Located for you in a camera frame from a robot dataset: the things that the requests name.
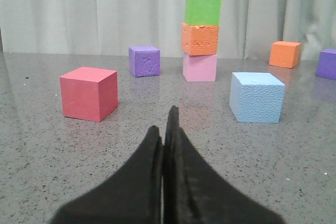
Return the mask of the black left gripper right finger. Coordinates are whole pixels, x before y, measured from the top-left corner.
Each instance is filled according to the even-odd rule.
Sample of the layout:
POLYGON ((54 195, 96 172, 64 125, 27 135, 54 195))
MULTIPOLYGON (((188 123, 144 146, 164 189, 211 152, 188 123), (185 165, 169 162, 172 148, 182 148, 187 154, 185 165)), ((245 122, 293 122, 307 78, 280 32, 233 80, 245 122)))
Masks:
POLYGON ((164 223, 284 223, 213 170, 179 126, 176 106, 167 120, 163 179, 164 223))

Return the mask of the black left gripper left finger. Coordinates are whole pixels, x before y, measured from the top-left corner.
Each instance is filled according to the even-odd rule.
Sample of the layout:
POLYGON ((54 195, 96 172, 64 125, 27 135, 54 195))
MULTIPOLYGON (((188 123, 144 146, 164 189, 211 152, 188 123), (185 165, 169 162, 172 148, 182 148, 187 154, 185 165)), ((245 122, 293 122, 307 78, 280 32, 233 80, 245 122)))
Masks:
POLYGON ((116 173, 63 205, 51 223, 160 223, 162 161, 162 139, 152 126, 116 173))

